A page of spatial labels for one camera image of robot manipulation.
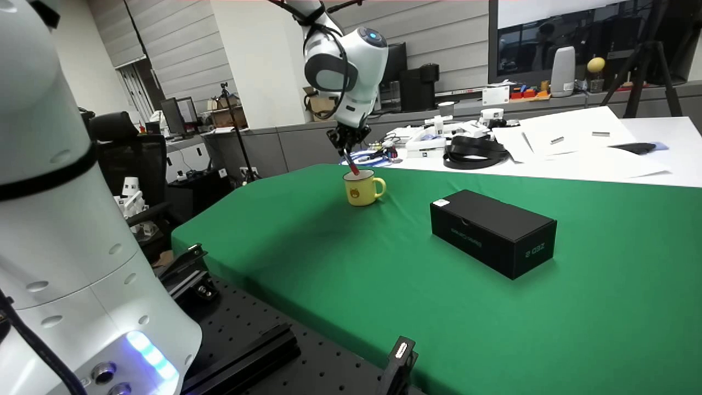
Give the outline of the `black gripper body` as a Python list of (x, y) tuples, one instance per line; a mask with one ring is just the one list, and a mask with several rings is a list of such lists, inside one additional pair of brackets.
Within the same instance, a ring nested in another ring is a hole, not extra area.
[(352, 146), (362, 142), (368, 137), (368, 132), (368, 125), (348, 128), (338, 124), (333, 129), (326, 132), (326, 138), (336, 149), (340, 149), (342, 146), (346, 149), (352, 149)]

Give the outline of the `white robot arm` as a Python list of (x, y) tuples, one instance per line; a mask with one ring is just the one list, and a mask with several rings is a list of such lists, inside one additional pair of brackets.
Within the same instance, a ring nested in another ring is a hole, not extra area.
[(203, 333), (97, 163), (53, 34), (0, 0), (2, 395), (180, 395)]

